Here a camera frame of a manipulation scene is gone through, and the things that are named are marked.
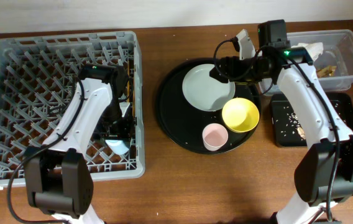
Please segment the blue cup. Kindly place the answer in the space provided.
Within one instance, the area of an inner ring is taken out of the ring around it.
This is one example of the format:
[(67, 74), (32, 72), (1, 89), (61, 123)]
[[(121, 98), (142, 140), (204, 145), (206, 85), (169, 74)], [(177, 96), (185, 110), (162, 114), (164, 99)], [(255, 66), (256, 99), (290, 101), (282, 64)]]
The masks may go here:
[(117, 155), (123, 155), (129, 151), (129, 146), (123, 140), (105, 140), (106, 145)]

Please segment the yellow bowl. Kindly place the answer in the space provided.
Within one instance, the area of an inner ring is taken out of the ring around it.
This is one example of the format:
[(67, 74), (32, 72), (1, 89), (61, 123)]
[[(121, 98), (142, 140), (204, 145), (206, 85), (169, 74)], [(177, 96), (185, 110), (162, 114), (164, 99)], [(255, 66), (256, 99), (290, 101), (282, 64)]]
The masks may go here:
[(233, 98), (222, 108), (221, 116), (228, 129), (235, 133), (252, 131), (259, 123), (258, 107), (246, 98)]

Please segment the white tissue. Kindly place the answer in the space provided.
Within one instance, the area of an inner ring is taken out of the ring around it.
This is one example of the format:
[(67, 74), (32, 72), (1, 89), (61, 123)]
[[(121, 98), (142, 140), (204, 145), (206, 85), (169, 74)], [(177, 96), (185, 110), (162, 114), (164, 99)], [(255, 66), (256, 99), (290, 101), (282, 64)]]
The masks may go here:
[(313, 61), (316, 61), (323, 54), (324, 50), (322, 42), (316, 42), (313, 44), (299, 43), (297, 46), (304, 47)]

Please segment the food scraps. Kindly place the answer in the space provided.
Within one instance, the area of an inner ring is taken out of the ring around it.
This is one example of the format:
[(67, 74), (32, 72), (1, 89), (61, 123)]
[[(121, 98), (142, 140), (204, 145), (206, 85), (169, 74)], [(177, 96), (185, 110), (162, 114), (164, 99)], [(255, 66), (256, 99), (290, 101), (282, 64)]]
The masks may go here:
[(295, 129), (295, 132), (298, 133), (301, 140), (302, 141), (305, 140), (306, 139), (305, 132), (295, 112), (292, 112), (292, 114), (289, 115), (289, 120), (290, 120), (291, 126)]

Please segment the gold snack wrapper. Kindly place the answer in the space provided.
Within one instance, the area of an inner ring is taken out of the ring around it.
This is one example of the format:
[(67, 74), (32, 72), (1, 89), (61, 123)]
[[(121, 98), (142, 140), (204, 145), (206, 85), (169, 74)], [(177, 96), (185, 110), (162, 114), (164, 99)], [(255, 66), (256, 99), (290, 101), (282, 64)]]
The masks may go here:
[(328, 65), (320, 70), (316, 71), (316, 75), (318, 78), (324, 78), (324, 77), (333, 77), (336, 71), (336, 66), (335, 65)]

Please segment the pink cup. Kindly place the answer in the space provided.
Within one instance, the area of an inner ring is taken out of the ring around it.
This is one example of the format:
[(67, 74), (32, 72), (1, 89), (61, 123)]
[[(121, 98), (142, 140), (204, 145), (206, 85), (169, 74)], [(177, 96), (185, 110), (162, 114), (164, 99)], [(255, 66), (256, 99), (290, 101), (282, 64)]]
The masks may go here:
[(217, 151), (229, 138), (227, 129), (219, 123), (207, 125), (202, 132), (204, 147), (209, 151)]

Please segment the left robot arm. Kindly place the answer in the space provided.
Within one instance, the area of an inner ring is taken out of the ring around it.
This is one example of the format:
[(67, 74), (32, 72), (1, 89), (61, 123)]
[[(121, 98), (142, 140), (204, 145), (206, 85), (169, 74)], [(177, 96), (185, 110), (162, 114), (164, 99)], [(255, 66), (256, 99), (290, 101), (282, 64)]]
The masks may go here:
[(96, 128), (103, 140), (131, 138), (131, 109), (121, 96), (129, 75), (122, 65), (82, 65), (74, 95), (41, 147), (24, 153), (28, 203), (56, 222), (102, 223), (91, 201), (93, 180), (84, 156)]

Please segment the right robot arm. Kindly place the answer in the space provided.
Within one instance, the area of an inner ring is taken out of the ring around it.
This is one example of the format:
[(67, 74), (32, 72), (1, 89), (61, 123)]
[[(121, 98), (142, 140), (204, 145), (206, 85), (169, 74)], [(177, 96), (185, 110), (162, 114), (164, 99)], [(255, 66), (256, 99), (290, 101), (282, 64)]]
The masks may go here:
[(303, 47), (265, 45), (252, 58), (214, 60), (210, 77), (251, 84), (271, 78), (291, 104), (305, 133), (308, 151), (295, 169), (296, 192), (272, 223), (314, 223), (353, 196), (353, 130), (332, 106)]

